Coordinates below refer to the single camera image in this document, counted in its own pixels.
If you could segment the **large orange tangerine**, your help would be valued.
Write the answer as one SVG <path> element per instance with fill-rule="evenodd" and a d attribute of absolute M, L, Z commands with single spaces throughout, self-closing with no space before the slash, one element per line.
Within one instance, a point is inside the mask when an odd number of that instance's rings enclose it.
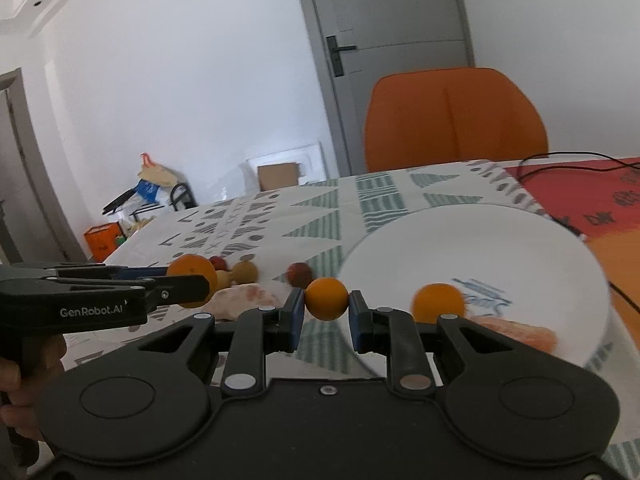
<path fill-rule="evenodd" d="M 205 296 L 201 296 L 196 301 L 180 301 L 179 306 L 185 309 L 195 309 L 203 307 L 214 296 L 214 293 L 218 289 L 218 278 L 216 269 L 207 258 L 199 255 L 183 255 L 174 260 L 167 268 L 167 276 L 181 276 L 181 275 L 201 275 L 206 279 L 208 284 L 208 292 Z"/>

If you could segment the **peeled pomelo segment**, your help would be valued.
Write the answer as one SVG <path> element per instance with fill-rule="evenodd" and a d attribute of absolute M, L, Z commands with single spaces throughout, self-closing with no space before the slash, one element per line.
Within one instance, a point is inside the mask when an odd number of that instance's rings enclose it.
<path fill-rule="evenodd" d="M 270 290 L 258 284 L 244 284 L 218 290 L 202 311 L 217 321 L 236 321 L 248 310 L 280 307 L 282 301 Z"/>

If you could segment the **yellow-brown round fruit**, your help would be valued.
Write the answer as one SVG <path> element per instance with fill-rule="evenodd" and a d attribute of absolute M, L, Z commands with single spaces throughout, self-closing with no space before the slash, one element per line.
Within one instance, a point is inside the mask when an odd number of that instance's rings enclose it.
<path fill-rule="evenodd" d="M 235 284 L 256 283 L 259 280 L 259 270 L 250 260 L 241 260 L 232 266 L 230 271 L 232 282 Z"/>

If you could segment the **small orange kumquat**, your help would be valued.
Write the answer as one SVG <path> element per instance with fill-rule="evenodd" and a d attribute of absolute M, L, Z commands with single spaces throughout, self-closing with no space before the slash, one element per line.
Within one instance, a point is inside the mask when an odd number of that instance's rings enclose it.
<path fill-rule="evenodd" d="M 349 292 L 337 278 L 317 278 L 305 290 L 307 311 L 317 320 L 334 321 L 347 310 Z"/>

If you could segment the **small red fruit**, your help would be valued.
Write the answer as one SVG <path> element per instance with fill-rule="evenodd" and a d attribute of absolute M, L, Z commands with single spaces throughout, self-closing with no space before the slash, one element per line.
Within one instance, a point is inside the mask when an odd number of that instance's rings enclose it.
<path fill-rule="evenodd" d="M 314 280 L 314 271 L 306 262 L 294 262 L 288 266 L 285 277 L 292 287 L 306 289 Z"/>
<path fill-rule="evenodd" d="M 228 270 L 228 263 L 222 257 L 211 256 L 209 258 L 209 261 L 212 263 L 212 265 L 214 266 L 214 268 L 216 270 L 223 270 L 223 271 L 227 271 Z"/>

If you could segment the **orange box on floor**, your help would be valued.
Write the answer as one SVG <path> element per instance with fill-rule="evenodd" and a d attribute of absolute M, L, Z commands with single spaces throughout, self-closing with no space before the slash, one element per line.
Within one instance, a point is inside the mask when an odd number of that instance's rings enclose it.
<path fill-rule="evenodd" d="M 93 226 L 84 233 L 85 241 L 94 261 L 103 262 L 117 249 L 116 238 L 122 236 L 122 228 L 117 222 Z"/>

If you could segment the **small yellow kumquat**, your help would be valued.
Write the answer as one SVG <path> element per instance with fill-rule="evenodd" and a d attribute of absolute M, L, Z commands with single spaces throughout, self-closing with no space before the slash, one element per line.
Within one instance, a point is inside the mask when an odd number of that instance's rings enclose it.
<path fill-rule="evenodd" d="M 226 270 L 217 270 L 217 289 L 226 289 L 231 286 L 231 274 Z"/>

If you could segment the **orange tangerine on plate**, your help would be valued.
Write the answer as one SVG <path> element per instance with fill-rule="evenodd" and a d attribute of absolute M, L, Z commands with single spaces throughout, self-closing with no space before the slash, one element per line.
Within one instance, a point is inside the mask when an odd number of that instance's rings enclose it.
<path fill-rule="evenodd" d="M 465 316 L 466 305 L 461 292 L 445 283 L 425 285 L 413 296 L 411 314 L 416 322 L 436 323 L 446 314 Z"/>

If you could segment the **pile of bags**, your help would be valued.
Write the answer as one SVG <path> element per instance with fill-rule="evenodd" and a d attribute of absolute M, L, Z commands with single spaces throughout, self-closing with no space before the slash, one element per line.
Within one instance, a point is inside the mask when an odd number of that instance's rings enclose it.
<path fill-rule="evenodd" d="M 117 222 L 127 236 L 142 229 L 155 218 L 198 206 L 186 180 L 165 166 L 141 154 L 137 183 L 107 203 L 102 214 Z"/>

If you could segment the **white round plate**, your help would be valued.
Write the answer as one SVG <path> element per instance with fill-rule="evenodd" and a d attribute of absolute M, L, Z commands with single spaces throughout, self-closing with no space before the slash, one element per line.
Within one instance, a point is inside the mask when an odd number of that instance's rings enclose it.
<path fill-rule="evenodd" d="M 585 366 L 611 317 L 597 258 L 570 230 L 525 210 L 491 204 L 407 214 L 347 255 L 340 281 L 371 308 L 409 311 L 416 292 L 446 283 L 469 315 L 492 315 L 555 332 L 554 354 Z"/>

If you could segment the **brown cardboard box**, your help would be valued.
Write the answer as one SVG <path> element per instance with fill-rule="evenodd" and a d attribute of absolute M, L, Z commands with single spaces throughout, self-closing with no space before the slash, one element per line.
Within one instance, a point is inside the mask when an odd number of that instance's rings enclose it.
<path fill-rule="evenodd" d="M 257 177 L 262 191 L 296 186 L 299 178 L 298 163 L 281 162 L 280 164 L 258 166 Z"/>

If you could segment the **peeled pomelo piece on plate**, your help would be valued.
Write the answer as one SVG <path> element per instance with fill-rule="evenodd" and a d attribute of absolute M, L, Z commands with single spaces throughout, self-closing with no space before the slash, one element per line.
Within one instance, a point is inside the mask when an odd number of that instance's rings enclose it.
<path fill-rule="evenodd" d="M 470 321 L 543 352 L 552 353 L 558 344 L 556 333 L 545 327 L 495 318 L 494 316 L 471 316 Z"/>

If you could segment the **white foam board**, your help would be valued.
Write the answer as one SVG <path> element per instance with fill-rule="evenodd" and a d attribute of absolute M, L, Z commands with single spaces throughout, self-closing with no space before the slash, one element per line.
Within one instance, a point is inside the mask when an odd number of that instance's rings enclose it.
<path fill-rule="evenodd" d="M 258 177 L 259 167 L 295 164 L 297 168 L 297 185 L 324 181 L 328 177 L 326 163 L 319 143 L 256 156 L 247 159 L 246 162 L 256 174 L 256 177 Z"/>

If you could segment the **orange chair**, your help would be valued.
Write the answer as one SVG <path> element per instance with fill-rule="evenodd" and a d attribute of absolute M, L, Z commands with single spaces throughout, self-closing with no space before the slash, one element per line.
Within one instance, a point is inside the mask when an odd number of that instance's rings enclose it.
<path fill-rule="evenodd" d="M 381 78 L 363 126 L 370 172 L 523 159 L 549 151 L 533 102 L 493 68 L 420 70 Z"/>

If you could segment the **red orange mat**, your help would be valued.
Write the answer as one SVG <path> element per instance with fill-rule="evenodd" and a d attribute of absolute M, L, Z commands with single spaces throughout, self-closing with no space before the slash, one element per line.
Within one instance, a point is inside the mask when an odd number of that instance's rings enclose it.
<path fill-rule="evenodd" d="M 639 159 L 556 153 L 506 168 L 551 217 L 585 235 L 613 286 L 614 308 L 639 340 Z"/>

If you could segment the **grey door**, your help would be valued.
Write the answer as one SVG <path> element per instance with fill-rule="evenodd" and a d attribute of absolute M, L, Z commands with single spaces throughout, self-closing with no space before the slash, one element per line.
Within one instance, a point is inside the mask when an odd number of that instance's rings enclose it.
<path fill-rule="evenodd" d="M 300 0 L 342 176 L 367 169 L 363 125 L 371 91 L 384 76 L 471 66 L 474 55 L 462 0 Z M 326 36 L 357 51 L 342 54 L 334 77 Z"/>

